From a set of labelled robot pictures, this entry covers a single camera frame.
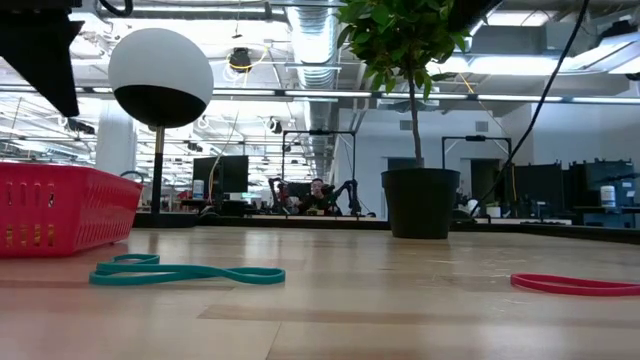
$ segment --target red plastic basket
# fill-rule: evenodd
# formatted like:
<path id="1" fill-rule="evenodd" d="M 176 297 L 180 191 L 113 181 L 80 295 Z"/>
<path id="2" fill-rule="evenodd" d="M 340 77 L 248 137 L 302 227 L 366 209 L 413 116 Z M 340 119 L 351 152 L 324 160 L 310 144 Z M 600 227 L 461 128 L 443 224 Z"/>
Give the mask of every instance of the red plastic basket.
<path id="1" fill-rule="evenodd" d="M 66 256 L 126 239 L 141 191 L 86 167 L 0 163 L 0 256 Z"/>

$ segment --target tree trunk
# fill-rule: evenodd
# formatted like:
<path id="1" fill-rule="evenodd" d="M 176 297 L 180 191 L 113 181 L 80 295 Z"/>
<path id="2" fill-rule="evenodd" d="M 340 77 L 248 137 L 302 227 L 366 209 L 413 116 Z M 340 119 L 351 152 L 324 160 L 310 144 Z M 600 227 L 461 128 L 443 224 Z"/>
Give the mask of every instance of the tree trunk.
<path id="1" fill-rule="evenodd" d="M 411 104 L 411 128 L 413 130 L 413 144 L 416 151 L 416 166 L 423 167 L 422 143 L 420 143 L 420 131 L 418 129 L 418 109 L 416 107 L 416 85 L 413 80 L 413 70 L 409 67 L 409 101 Z"/>

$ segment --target door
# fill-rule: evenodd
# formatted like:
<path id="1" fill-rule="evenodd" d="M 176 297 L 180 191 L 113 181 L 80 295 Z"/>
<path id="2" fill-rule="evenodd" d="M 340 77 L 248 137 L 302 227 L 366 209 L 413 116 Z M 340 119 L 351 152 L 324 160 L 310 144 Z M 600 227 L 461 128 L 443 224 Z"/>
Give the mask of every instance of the door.
<path id="1" fill-rule="evenodd" d="M 481 199 L 496 181 L 500 172 L 500 160 L 472 159 L 471 160 L 471 197 Z M 486 203 L 496 201 L 496 190 L 487 197 Z"/>

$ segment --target white column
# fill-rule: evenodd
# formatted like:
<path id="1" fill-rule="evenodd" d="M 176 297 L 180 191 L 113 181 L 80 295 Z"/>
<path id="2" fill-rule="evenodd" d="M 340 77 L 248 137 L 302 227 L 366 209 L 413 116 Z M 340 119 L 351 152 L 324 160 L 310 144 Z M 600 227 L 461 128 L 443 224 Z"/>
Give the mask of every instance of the white column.
<path id="1" fill-rule="evenodd" d="M 96 169 L 114 175 L 136 169 L 136 121 L 116 101 L 102 101 Z"/>

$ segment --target basket handle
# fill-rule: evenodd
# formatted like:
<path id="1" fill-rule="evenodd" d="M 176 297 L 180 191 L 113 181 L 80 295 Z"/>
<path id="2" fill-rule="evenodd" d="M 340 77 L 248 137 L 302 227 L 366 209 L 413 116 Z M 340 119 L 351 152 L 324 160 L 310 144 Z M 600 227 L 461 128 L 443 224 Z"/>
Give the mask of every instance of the basket handle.
<path id="1" fill-rule="evenodd" d="M 120 177 L 125 177 L 127 175 L 138 175 L 140 177 L 140 184 L 144 185 L 144 175 L 140 172 L 137 172 L 135 170 L 129 170 L 129 171 L 125 171 L 122 174 L 120 174 Z"/>

